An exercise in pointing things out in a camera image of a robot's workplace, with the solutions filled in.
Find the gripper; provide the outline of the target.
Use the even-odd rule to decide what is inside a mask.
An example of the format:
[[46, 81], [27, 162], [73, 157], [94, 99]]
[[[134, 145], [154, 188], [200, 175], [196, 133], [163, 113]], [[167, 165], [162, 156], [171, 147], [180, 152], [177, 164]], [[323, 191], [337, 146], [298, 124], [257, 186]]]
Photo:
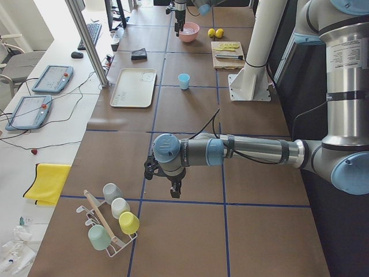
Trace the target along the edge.
[[182, 186], [182, 179], [185, 176], [182, 175], [176, 175], [176, 176], [168, 176], [167, 179], [171, 181], [171, 188], [170, 188], [170, 194], [172, 198], [180, 198], [181, 195], [181, 186]]
[[[180, 31], [183, 31], [186, 17], [186, 0], [173, 0], [165, 9], [166, 14], [175, 12], [175, 18], [180, 22]], [[175, 23], [175, 33], [179, 36], [179, 24]]]

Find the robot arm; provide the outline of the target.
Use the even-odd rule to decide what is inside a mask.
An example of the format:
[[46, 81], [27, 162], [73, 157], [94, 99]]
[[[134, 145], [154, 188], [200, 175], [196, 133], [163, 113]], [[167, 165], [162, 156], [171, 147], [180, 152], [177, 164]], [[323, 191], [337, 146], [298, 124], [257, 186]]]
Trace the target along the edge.
[[368, 2], [299, 1], [295, 42], [326, 46], [327, 135], [318, 140], [269, 140], [199, 132], [178, 139], [159, 135], [145, 178], [166, 177], [173, 198], [189, 166], [217, 166], [246, 158], [290, 164], [353, 195], [368, 193]]
[[[207, 14], [210, 11], [210, 8], [216, 6], [223, 1], [221, 0], [195, 0], [192, 1], [194, 6], [198, 9], [201, 15]], [[174, 0], [170, 1], [170, 4], [166, 7], [166, 14], [170, 14], [171, 12], [175, 12], [175, 33], [176, 36], [179, 37], [179, 33], [183, 31], [184, 24], [186, 21], [186, 8], [187, 8], [187, 1], [185, 0]]]

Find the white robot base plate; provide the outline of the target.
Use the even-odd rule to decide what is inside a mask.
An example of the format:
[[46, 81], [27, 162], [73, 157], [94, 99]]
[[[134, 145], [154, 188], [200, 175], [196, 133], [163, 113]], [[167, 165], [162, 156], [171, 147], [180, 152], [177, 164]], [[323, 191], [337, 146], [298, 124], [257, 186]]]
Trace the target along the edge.
[[269, 93], [269, 85], [266, 80], [266, 76], [263, 76], [262, 86], [259, 88], [258, 76], [254, 74], [250, 81], [243, 82], [243, 73], [240, 74], [229, 74], [228, 85], [229, 85], [229, 96], [231, 101], [271, 101]]

